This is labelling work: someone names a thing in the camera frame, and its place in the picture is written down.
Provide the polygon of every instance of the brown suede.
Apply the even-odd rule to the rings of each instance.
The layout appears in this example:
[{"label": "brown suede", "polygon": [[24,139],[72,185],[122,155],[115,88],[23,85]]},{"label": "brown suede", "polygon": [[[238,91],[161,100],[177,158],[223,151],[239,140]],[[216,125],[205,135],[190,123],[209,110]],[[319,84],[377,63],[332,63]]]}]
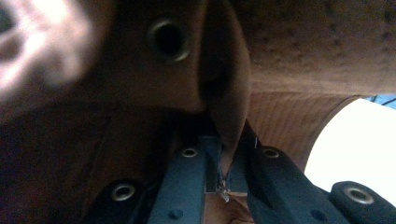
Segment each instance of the brown suede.
[{"label": "brown suede", "polygon": [[[303,170],[320,131],[356,95],[396,92],[392,1],[64,1],[92,28],[91,44],[75,52],[79,69],[60,66],[69,51],[37,51],[34,63],[0,54],[0,223],[75,223],[114,180],[157,179],[185,144],[179,122],[197,128],[186,114],[213,120],[224,173],[245,119]],[[189,54],[178,62],[149,45],[149,27],[163,18],[187,33]],[[52,37],[44,47],[73,43]],[[49,71],[59,72],[56,85]],[[206,211],[206,223],[251,221],[244,197],[206,195]]]}]

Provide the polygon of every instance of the brown fabric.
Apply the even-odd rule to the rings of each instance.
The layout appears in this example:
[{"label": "brown fabric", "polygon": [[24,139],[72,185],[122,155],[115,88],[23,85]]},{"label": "brown fabric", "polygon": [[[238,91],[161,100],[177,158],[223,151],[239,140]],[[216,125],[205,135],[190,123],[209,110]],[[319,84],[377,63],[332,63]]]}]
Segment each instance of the brown fabric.
[{"label": "brown fabric", "polygon": [[228,203],[218,194],[205,196],[205,224],[253,223],[248,211],[247,197],[231,196]]},{"label": "brown fabric", "polygon": [[396,92],[396,3],[238,1],[254,91]]},{"label": "brown fabric", "polygon": [[[34,1],[0,5],[12,11],[20,2]],[[69,17],[50,22],[39,1],[21,4],[32,22],[0,34],[1,223],[77,222],[113,180],[160,176],[172,148],[183,144],[167,123],[175,111],[210,115],[226,146],[224,172],[247,114],[264,145],[285,149],[304,169],[320,130],[353,95],[396,92],[392,1],[51,2],[69,4]],[[76,11],[87,16],[88,33],[51,33],[73,31]],[[186,59],[165,63],[149,47],[147,30],[160,18],[186,29]],[[49,27],[42,48],[4,54],[23,46],[41,19]],[[79,69],[60,66],[69,56]],[[13,76],[20,82],[5,85]],[[206,207],[224,209],[208,223],[248,215],[245,203],[206,198]]]},{"label": "brown fabric", "polygon": [[292,92],[253,92],[248,121],[264,146],[281,148],[303,171],[318,135],[358,97]]}]

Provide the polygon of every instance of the grommet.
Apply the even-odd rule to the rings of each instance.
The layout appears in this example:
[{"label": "grommet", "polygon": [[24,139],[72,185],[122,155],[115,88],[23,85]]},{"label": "grommet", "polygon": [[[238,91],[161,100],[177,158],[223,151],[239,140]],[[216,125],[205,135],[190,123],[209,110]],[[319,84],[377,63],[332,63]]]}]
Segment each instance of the grommet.
[{"label": "grommet", "polygon": [[356,203],[371,204],[374,202],[373,196],[371,196],[363,189],[346,188],[344,189],[344,193],[349,199]]},{"label": "grommet", "polygon": [[265,157],[267,157],[267,158],[275,159],[275,158],[279,157],[279,152],[277,152],[276,150],[271,149],[271,148],[265,148],[263,150],[263,153],[264,153]]},{"label": "grommet", "polygon": [[181,152],[181,155],[186,158],[192,158],[198,155],[197,150],[192,147],[186,148]]},{"label": "grommet", "polygon": [[172,19],[160,19],[148,29],[151,50],[166,63],[185,59],[189,53],[189,37],[184,27]]},{"label": "grommet", "polygon": [[111,198],[116,202],[122,202],[134,196],[135,192],[136,192],[136,188],[133,185],[118,184],[111,191]]}]

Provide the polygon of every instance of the metal screw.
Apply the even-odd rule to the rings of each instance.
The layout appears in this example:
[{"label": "metal screw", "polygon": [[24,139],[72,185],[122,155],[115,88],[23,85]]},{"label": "metal screw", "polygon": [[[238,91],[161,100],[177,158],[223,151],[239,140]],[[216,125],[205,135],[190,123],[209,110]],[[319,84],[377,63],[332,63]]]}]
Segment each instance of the metal screw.
[{"label": "metal screw", "polygon": [[356,203],[371,204],[374,202],[373,196],[367,193],[365,190],[358,188],[346,188],[344,189],[345,195]]},{"label": "metal screw", "polygon": [[186,148],[181,152],[181,155],[186,158],[192,158],[198,155],[198,152],[194,148]]},{"label": "metal screw", "polygon": [[275,159],[275,158],[279,157],[279,152],[277,152],[276,150],[271,149],[271,148],[265,149],[263,153],[266,157],[271,158],[271,159]]},{"label": "metal screw", "polygon": [[122,202],[134,196],[135,192],[136,188],[130,184],[118,184],[111,191],[111,198],[116,202]]}]

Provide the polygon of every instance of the black plastic part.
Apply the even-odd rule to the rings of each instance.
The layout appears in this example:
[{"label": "black plastic part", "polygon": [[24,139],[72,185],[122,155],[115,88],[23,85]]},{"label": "black plastic part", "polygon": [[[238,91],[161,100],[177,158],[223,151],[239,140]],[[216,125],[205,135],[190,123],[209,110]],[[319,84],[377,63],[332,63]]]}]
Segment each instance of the black plastic part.
[{"label": "black plastic part", "polygon": [[324,189],[321,189],[321,188],[319,188],[319,187],[318,187],[318,189],[320,190],[320,192],[322,192],[322,194],[323,194],[324,196],[326,196],[327,199],[329,198],[330,192],[328,192],[328,191],[326,191],[326,190],[324,190]]},{"label": "black plastic part", "polygon": [[[362,189],[374,199],[372,203],[359,203],[346,195],[346,189]],[[395,224],[396,208],[373,190],[351,181],[332,186],[329,200],[354,224]]]},{"label": "black plastic part", "polygon": [[161,182],[150,184],[145,187],[141,199],[131,215],[128,224],[146,224],[149,222],[149,215],[160,190]]},{"label": "black plastic part", "polygon": [[[268,149],[278,156],[266,156]],[[250,212],[257,223],[276,220],[274,217],[282,217],[278,223],[349,223],[282,151],[257,147],[248,164],[254,174],[247,178],[249,190],[260,199],[248,196]]]}]

